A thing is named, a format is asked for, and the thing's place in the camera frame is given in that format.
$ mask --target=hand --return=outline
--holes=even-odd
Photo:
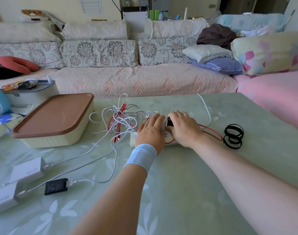
[[[167,126],[166,130],[171,132],[174,139],[182,146],[192,148],[201,138],[206,137],[198,123],[186,112],[177,110],[169,113],[168,116],[174,127]]]
[[[157,113],[139,125],[135,146],[143,143],[150,144],[159,155],[165,146],[164,132],[160,131],[164,118],[164,115]]]

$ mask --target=table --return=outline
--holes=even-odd
[[[223,134],[227,125],[237,123],[245,130],[243,146],[235,152],[270,173],[298,187],[298,131],[256,105],[241,93],[205,94],[212,116],[211,128]],[[97,112],[118,99],[95,99]],[[209,117],[198,95],[128,98],[126,103],[142,110],[168,114],[186,111],[200,124]],[[0,188],[13,166],[42,156],[47,163],[59,162],[87,152],[104,134],[104,124],[90,122],[80,141],[71,146],[30,149],[9,135],[0,139]],[[27,185],[33,188],[61,172],[76,168],[110,151],[109,136],[90,154],[62,163],[47,171],[45,178]],[[114,177],[130,156],[126,136],[117,146]],[[113,169],[114,154],[65,175],[68,179],[106,180]],[[67,192],[49,196],[42,190],[0,213],[0,235],[67,234],[110,185],[81,182]],[[139,235],[155,234],[256,234],[242,217],[211,169],[190,149],[167,146],[151,167],[143,188],[139,214]]]

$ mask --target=black cable tie roll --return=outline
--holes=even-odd
[[[232,134],[232,133],[229,133],[228,130],[231,129],[231,130],[235,130],[237,131],[239,134]],[[224,130],[224,133],[225,133],[225,136],[223,138],[223,143],[228,146],[230,149],[240,149],[241,146],[243,145],[243,142],[241,141],[244,137],[244,129],[239,126],[238,124],[230,124],[228,125],[225,130]],[[230,144],[233,144],[233,145],[238,145],[240,144],[239,147],[233,147],[231,145],[229,145],[227,143],[227,141],[225,140],[225,137],[228,137],[228,141]]]

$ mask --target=red neck pillow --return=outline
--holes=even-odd
[[[23,74],[29,74],[31,71],[36,72],[40,70],[40,67],[33,62],[12,56],[1,56],[0,64],[5,68]]]

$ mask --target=calendar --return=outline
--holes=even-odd
[[[82,10],[89,16],[97,16],[103,13],[101,0],[80,0]]]

